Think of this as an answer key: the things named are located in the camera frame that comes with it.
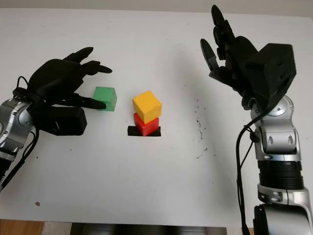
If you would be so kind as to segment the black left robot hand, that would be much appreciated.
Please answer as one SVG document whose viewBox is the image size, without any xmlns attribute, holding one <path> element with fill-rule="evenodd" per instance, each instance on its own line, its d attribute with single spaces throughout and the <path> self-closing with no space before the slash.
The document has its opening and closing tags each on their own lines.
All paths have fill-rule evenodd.
<svg viewBox="0 0 313 235">
<path fill-rule="evenodd" d="M 106 109 L 105 103 L 76 93 L 86 75 L 112 73 L 112 69 L 101 65 L 99 61 L 91 60 L 81 64 L 92 51 L 93 47 L 85 47 L 64 59 L 45 62 L 30 77 L 27 90 L 50 105 Z"/>
</svg>

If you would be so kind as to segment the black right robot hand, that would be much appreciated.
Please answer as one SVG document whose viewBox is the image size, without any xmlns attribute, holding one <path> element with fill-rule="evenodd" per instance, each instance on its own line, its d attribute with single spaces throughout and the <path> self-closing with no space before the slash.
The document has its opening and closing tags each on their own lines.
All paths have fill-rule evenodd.
<svg viewBox="0 0 313 235">
<path fill-rule="evenodd" d="M 253 98 L 245 64 L 257 50 L 247 38 L 234 35 L 228 20 L 223 17 L 216 5 L 212 6 L 211 14 L 214 23 L 213 36 L 218 46 L 217 52 L 214 53 L 207 40 L 200 40 L 202 54 L 210 69 L 209 76 L 230 86 L 242 97 L 242 107 L 250 110 L 255 98 Z"/>
</svg>

